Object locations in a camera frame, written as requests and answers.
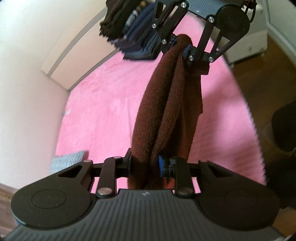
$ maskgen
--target brown towel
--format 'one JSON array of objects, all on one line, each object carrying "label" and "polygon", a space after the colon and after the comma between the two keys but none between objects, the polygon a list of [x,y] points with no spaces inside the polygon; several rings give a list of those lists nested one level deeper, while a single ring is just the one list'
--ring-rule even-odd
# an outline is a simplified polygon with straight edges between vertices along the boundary
[{"label": "brown towel", "polygon": [[130,189],[162,189],[158,155],[188,158],[198,116],[202,113],[200,76],[207,62],[185,66],[183,51],[192,44],[184,34],[160,60],[143,95],[132,137],[133,176]]}]

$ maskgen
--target black circular disc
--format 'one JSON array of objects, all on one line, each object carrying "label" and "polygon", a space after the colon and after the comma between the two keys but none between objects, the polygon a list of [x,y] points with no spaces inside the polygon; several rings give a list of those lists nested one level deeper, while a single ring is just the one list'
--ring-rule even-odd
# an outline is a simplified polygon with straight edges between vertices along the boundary
[{"label": "black circular disc", "polygon": [[219,178],[198,197],[207,218],[236,230],[254,230],[271,225],[279,199],[267,187],[242,177]]},{"label": "black circular disc", "polygon": [[89,192],[71,178],[42,179],[20,189],[11,200],[18,223],[44,229],[74,222],[90,205]]},{"label": "black circular disc", "polygon": [[229,40],[240,39],[250,28],[248,16],[238,6],[225,6],[217,14],[216,27]]}]

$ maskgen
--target stack of clothes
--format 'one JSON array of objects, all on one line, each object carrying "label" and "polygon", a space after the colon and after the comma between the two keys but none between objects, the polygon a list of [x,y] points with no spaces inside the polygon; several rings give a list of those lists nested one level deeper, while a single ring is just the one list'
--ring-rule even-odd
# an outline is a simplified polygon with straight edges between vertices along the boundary
[{"label": "stack of clothes", "polygon": [[107,0],[107,15],[100,23],[100,35],[124,53],[124,59],[153,60],[161,40],[151,27],[154,2],[151,0]]}]

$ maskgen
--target ribbed gray surface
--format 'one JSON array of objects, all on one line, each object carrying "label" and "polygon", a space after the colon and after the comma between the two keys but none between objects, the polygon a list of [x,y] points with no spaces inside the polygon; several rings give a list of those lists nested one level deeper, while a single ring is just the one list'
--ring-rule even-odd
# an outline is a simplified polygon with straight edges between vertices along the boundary
[{"label": "ribbed gray surface", "polygon": [[280,235],[273,228],[240,232],[220,227],[189,199],[170,190],[121,190],[112,199],[99,200],[79,222],[52,231],[17,227],[5,241],[271,241]]},{"label": "ribbed gray surface", "polygon": [[233,4],[241,6],[243,0],[187,0],[189,11],[206,19],[209,15],[216,15],[219,9],[225,5]]}]

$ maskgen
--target wooden floor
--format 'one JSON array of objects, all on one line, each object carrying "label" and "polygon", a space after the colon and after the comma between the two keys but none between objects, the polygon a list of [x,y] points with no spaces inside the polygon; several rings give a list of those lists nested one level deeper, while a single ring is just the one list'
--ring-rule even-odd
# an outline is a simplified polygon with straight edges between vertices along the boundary
[{"label": "wooden floor", "polygon": [[296,100],[296,68],[269,38],[265,56],[235,64],[233,74],[253,115],[265,164],[270,166],[288,156],[272,143],[269,128],[273,113]]},{"label": "wooden floor", "polygon": [[[296,69],[281,49],[268,40],[264,57],[256,56],[234,66],[233,74],[252,112],[266,165],[279,162],[281,152],[266,134],[272,114],[296,99]],[[9,202],[11,193],[0,185],[0,233],[6,235],[15,227]],[[288,236],[296,230],[296,211],[280,210],[274,227]]]}]

